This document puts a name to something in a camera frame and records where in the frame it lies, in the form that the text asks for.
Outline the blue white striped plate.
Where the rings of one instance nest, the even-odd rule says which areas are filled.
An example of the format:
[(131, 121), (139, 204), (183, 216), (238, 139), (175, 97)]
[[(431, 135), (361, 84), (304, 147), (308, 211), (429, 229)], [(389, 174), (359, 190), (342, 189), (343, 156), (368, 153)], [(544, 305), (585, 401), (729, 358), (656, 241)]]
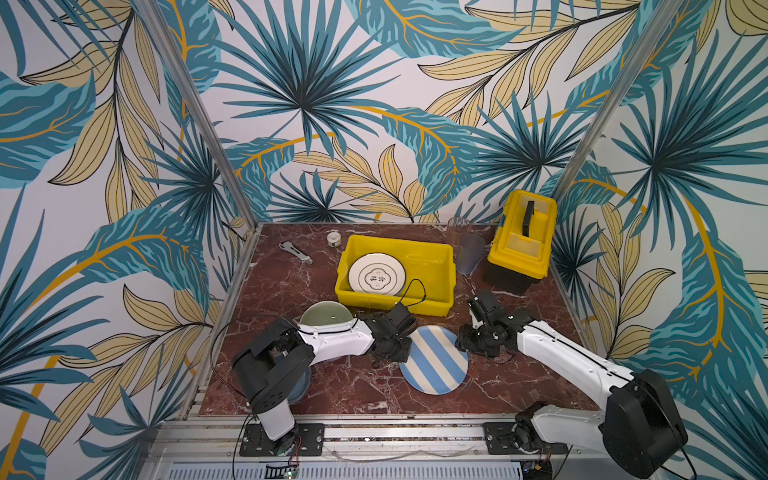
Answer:
[(411, 335), (408, 359), (400, 370), (411, 387), (433, 396), (456, 390), (466, 379), (469, 356), (460, 351), (457, 335), (437, 325), (418, 327)]

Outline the white plate green emblem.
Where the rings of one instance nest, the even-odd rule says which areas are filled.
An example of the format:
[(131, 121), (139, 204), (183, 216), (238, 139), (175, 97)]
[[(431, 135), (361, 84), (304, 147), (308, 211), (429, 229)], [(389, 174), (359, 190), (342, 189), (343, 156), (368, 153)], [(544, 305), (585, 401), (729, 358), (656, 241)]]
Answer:
[(405, 287), (406, 270), (391, 255), (369, 253), (352, 263), (348, 280), (354, 292), (395, 296)]

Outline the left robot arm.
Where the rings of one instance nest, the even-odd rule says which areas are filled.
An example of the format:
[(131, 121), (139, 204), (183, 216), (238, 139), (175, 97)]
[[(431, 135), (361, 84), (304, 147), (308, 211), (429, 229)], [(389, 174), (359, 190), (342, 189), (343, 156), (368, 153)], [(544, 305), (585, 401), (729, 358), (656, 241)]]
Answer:
[(348, 356), (404, 363), (416, 318), (398, 302), (388, 311), (353, 313), (335, 301), (308, 308), (299, 320), (279, 317), (234, 356), (231, 370), (252, 414), (274, 445), (297, 436), (289, 394), (310, 367)]

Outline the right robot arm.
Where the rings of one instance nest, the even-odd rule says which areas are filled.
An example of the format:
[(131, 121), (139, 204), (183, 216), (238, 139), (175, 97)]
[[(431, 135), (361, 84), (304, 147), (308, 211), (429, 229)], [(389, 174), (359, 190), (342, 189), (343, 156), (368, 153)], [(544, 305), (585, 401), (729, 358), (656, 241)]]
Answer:
[(577, 387), (596, 410), (536, 402), (512, 422), (487, 423), (492, 454), (542, 453), (564, 444), (609, 456), (627, 474), (648, 479), (675, 454), (688, 434), (667, 382), (646, 369), (636, 373), (560, 334), (524, 309), (507, 311), (489, 290), (468, 301), (471, 323), (460, 328), (459, 350), (488, 359), (501, 351), (546, 365)]

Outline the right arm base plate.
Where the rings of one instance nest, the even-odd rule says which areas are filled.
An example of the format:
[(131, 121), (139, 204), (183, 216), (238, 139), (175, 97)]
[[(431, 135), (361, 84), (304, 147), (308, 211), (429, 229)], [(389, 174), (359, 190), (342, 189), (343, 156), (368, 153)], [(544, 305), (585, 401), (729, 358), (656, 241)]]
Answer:
[(482, 425), (490, 455), (565, 454), (568, 446), (544, 442), (532, 426), (518, 422), (488, 422)]

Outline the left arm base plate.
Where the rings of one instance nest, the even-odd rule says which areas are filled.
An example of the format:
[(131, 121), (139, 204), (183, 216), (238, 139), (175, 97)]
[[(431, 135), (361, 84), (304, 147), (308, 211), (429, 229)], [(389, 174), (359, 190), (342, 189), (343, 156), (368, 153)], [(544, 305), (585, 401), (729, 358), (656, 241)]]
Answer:
[(239, 455), (243, 457), (318, 457), (322, 454), (325, 425), (298, 423), (277, 440), (271, 440), (261, 424), (245, 427)]

